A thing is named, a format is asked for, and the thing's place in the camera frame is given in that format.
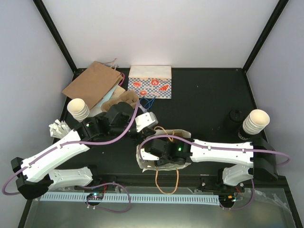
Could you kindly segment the cream paper bag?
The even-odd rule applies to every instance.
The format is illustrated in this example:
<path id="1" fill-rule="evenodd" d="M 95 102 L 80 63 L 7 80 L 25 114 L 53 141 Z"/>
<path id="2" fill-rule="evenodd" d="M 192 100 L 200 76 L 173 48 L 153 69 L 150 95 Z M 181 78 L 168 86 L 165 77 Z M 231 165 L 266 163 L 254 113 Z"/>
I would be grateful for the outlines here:
<path id="1" fill-rule="evenodd" d="M 174 139 L 173 136 L 190 139 L 191 133 L 181 129 L 165 130 L 160 126 L 156 126 L 154 128 L 154 131 L 156 136 L 166 135 L 166 137 L 152 139 L 146 142 L 142 147 L 137 146 L 136 160 L 143 172 L 148 170 L 156 172 L 155 185 L 162 194 L 172 195 L 178 188 L 180 175 L 179 170 L 184 169 L 190 165 L 190 163 L 187 162 L 187 159 L 190 157 L 190 145 Z M 142 160 L 140 156 L 140 149 L 142 148 L 145 149 L 146 152 L 158 156 L 159 158 L 162 156 L 170 156 L 174 159 L 174 162 L 163 165 L 161 167 L 156 167 L 154 165 L 154 161 Z M 160 171 L 176 171 L 177 178 L 173 192 L 164 192 L 158 185 L 157 179 Z"/>

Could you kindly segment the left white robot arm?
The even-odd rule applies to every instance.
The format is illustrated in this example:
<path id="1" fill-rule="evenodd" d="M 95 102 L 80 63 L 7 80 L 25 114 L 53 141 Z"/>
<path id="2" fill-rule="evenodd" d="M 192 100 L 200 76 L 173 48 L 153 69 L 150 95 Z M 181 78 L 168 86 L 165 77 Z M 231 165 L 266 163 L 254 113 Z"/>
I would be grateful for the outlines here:
<path id="1" fill-rule="evenodd" d="M 87 117 L 42 152 L 26 159 L 16 157 L 11 161 L 17 193 L 32 200 L 57 188 L 88 186 L 96 190 L 101 186 L 102 178 L 96 174 L 95 166 L 70 170 L 59 170 L 58 166 L 93 146 L 110 145 L 124 136 L 143 140 L 155 133 L 152 127 L 157 123 L 155 114 L 139 103 L 132 108 L 128 103 L 119 102 L 107 112 Z"/>

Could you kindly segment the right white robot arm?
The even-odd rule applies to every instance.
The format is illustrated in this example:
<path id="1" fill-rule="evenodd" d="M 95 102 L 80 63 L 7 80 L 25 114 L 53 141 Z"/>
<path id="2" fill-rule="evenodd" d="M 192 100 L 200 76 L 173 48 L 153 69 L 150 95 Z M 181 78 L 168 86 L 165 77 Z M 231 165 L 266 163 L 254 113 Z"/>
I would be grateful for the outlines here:
<path id="1" fill-rule="evenodd" d="M 172 171 L 186 168 L 192 163 L 228 163 L 216 179 L 220 191 L 228 191 L 243 181 L 276 181 L 274 149 L 264 140 L 252 142 L 218 143 L 192 138 L 152 136 L 138 146 L 140 164 L 146 169 Z"/>

